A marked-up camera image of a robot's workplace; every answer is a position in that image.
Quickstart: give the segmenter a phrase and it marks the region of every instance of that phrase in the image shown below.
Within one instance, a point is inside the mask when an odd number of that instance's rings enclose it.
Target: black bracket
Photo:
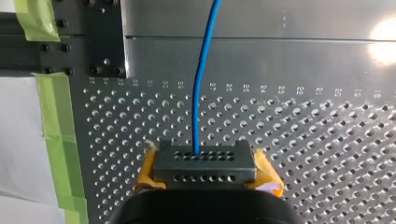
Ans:
[[[168,189],[244,189],[254,182],[256,165],[248,141],[232,146],[201,146],[199,156],[191,146],[162,141],[154,164],[154,180]]]
[[[90,70],[95,77],[126,78],[121,0],[83,0]]]

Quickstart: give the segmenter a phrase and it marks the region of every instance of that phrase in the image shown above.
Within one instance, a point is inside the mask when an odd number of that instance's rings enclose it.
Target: blue wire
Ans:
[[[221,0],[213,1],[212,8],[210,9],[209,19],[206,25],[204,42],[201,46],[198,67],[195,73],[194,88],[192,93],[192,147],[195,156],[200,154],[199,103],[201,98],[201,85],[202,79],[204,77],[207,53],[209,52],[210,41],[212,39],[220,5]]]

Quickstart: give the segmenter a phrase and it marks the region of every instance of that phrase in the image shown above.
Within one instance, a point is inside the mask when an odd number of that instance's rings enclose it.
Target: bolt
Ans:
[[[43,45],[40,46],[40,49],[43,52],[48,52],[48,51],[50,51],[50,46],[46,45],[46,44],[43,44]]]
[[[45,68],[44,68],[44,73],[45,73],[45,74],[50,74],[50,73],[53,73],[53,70],[52,70],[51,67],[45,67]]]
[[[68,44],[62,44],[61,45],[61,51],[63,51],[63,52],[69,52],[70,51],[70,45],[68,45]]]
[[[65,28],[67,26],[67,21],[65,20],[58,20],[56,22],[56,24],[58,25],[59,28]]]
[[[117,76],[123,74],[123,68],[121,68],[121,67],[115,68],[114,74],[116,74]]]
[[[91,66],[91,72],[98,75],[102,73],[102,68],[99,66]]]
[[[95,1],[94,1],[94,0],[83,0],[83,1],[82,1],[82,4],[83,4],[84,6],[86,6],[86,7],[92,7],[93,4],[95,4]]]
[[[67,67],[64,69],[64,73],[67,74],[68,76],[73,75],[73,69],[70,67]]]
[[[119,0],[108,0],[107,2],[113,7],[119,4]]]

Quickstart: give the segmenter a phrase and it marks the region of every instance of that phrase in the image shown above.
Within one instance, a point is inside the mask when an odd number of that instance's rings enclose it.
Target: metal connector block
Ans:
[[[235,146],[202,146],[199,156],[192,146],[160,143],[154,164],[154,180],[168,189],[242,189],[256,178],[256,166],[248,141]]]

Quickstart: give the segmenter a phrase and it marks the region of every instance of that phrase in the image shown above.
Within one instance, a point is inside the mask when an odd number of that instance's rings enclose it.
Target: green masking tape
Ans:
[[[89,222],[87,202],[79,166],[68,76],[62,73],[34,75],[58,205],[65,210],[67,224],[86,224]]]
[[[61,41],[51,0],[15,0],[15,9],[27,40]]]

